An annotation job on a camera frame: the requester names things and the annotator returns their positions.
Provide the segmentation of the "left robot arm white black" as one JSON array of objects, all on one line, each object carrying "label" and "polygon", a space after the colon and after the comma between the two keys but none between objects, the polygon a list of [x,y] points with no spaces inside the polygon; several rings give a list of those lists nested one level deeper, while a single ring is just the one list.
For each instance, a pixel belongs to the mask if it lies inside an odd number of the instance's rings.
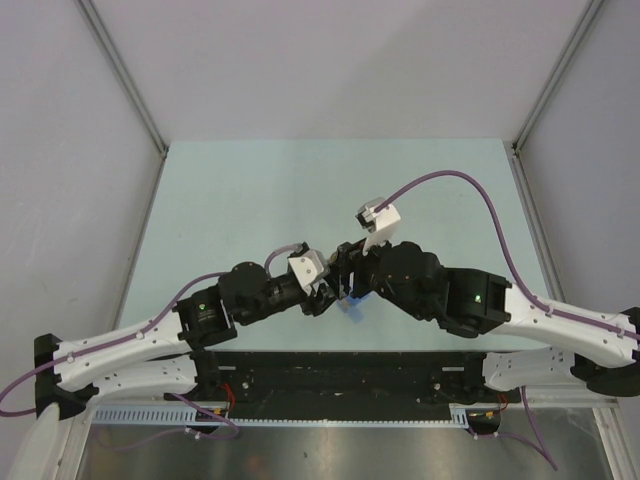
[{"label": "left robot arm white black", "polygon": [[260,264],[243,262],[212,274],[215,283],[206,289],[180,291],[153,319],[82,340],[42,335],[34,341],[36,411],[57,404],[60,419],[74,417],[105,393],[99,381],[123,387],[116,376],[121,367],[201,351],[236,338],[238,325],[295,306],[318,316],[335,300],[323,282],[328,273],[325,261],[306,257],[290,258],[287,272],[277,277]]}]

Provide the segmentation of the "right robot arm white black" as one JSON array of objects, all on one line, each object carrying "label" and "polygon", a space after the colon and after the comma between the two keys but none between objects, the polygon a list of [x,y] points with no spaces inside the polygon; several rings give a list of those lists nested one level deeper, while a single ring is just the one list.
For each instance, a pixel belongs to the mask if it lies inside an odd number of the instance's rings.
[{"label": "right robot arm white black", "polygon": [[474,339],[508,335],[542,343],[537,350],[489,353],[461,376],[463,393],[484,401],[495,391],[581,383],[612,397],[639,394],[639,310],[602,313],[534,295],[486,271],[443,266],[417,244],[365,248],[345,243],[331,256],[340,297],[376,293],[418,321]]}]

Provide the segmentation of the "blue plastic pill organizer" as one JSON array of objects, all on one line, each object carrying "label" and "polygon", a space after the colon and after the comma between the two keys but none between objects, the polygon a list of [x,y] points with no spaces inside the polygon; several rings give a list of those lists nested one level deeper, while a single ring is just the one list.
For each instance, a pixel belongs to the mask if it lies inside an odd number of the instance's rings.
[{"label": "blue plastic pill organizer", "polygon": [[361,311],[362,304],[368,299],[368,295],[361,298],[345,297],[337,302],[341,312],[354,324],[361,322],[364,313]]}]

